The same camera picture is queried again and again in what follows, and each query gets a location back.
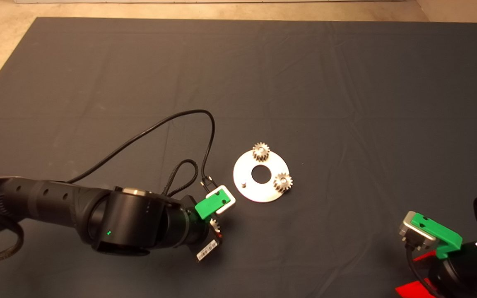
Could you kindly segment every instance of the red base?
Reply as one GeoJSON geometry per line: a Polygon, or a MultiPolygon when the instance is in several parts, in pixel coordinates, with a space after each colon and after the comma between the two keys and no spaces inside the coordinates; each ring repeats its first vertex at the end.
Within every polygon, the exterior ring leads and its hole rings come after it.
{"type": "Polygon", "coordinates": [[[428,293],[428,290],[419,282],[405,284],[395,289],[397,293],[403,298],[435,298],[435,296],[428,293]]]}

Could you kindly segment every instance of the metal gear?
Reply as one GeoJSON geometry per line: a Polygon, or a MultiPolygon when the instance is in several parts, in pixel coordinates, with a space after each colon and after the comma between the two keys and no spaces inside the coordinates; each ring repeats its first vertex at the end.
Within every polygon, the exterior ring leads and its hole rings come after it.
{"type": "Polygon", "coordinates": [[[209,221],[209,223],[211,224],[211,226],[212,226],[212,228],[214,229],[215,232],[220,233],[220,225],[218,224],[218,222],[215,219],[211,219],[209,221]]]}
{"type": "Polygon", "coordinates": [[[278,174],[273,180],[273,187],[281,193],[287,191],[292,187],[293,181],[292,177],[286,173],[278,174]]]}
{"type": "Polygon", "coordinates": [[[259,142],[253,146],[253,158],[257,161],[265,161],[270,154],[270,147],[266,143],[259,142]]]}

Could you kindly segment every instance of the green 3d-printed part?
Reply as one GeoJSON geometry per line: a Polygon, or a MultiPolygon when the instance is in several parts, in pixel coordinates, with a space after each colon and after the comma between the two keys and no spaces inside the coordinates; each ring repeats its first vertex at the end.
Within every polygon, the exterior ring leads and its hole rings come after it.
{"type": "Polygon", "coordinates": [[[416,213],[413,219],[411,219],[411,224],[441,240],[436,248],[437,258],[448,258],[449,252],[461,249],[463,238],[458,233],[433,221],[432,219],[429,219],[420,213],[416,213]]]}
{"type": "Polygon", "coordinates": [[[196,204],[195,209],[202,219],[209,219],[211,214],[216,212],[230,201],[231,199],[229,198],[227,192],[223,189],[219,189],[212,195],[202,200],[202,202],[196,204]]]}

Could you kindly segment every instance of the red part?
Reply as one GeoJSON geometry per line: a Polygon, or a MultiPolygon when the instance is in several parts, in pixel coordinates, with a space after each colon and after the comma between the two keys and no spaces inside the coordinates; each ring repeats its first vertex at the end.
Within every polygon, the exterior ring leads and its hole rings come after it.
{"type": "MultiPolygon", "coordinates": [[[[431,285],[428,279],[424,279],[429,285],[431,285]]],[[[413,283],[405,284],[403,286],[395,288],[397,293],[402,298],[435,298],[428,290],[420,283],[420,281],[414,281],[413,283]]]]}
{"type": "Polygon", "coordinates": [[[435,257],[435,256],[436,256],[436,251],[432,250],[430,252],[425,253],[424,255],[416,257],[415,259],[413,259],[413,261],[417,262],[417,261],[424,260],[429,257],[435,257]]]}

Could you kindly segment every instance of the metal ring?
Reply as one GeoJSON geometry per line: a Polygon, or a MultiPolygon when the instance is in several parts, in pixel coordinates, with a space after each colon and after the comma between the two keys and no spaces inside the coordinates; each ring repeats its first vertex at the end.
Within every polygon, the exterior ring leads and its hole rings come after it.
{"type": "Polygon", "coordinates": [[[270,152],[265,161],[257,161],[253,157],[253,150],[244,153],[235,163],[233,168],[233,181],[236,188],[246,198],[254,202],[272,202],[277,200],[282,192],[273,186],[273,181],[277,174],[290,174],[286,162],[274,153],[270,152]],[[271,178],[267,183],[258,183],[251,175],[251,171],[256,166],[266,166],[270,170],[271,178]]]}

